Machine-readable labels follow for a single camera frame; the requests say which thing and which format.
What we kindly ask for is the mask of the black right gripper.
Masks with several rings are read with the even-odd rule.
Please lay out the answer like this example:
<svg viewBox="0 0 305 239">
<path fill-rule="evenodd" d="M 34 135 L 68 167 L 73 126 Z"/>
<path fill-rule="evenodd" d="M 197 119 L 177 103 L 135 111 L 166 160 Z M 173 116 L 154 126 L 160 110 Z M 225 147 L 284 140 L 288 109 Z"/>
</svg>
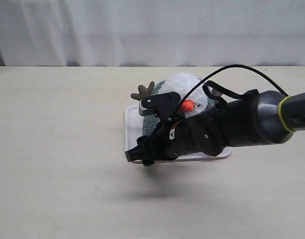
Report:
<svg viewBox="0 0 305 239">
<path fill-rule="evenodd" d="M 125 151 L 127 162 L 144 166 L 158 161 L 205 161 L 229 156 L 226 139 L 212 119 L 191 117 L 158 127 Z"/>
</svg>

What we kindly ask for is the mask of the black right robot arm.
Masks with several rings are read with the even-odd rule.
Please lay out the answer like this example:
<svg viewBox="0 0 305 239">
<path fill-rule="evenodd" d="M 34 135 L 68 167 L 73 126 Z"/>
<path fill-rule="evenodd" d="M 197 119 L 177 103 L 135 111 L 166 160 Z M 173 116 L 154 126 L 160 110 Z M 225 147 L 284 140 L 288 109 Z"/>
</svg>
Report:
<svg viewBox="0 0 305 239">
<path fill-rule="evenodd" d="M 230 103 L 220 102 L 195 116 L 171 119 L 176 99 L 166 93 L 153 98 L 160 117 L 149 136 L 126 151 L 129 162 L 148 166 L 203 153 L 217 158 L 227 147 L 283 144 L 305 130 L 305 93 L 286 97 L 276 91 L 248 91 Z"/>
</svg>

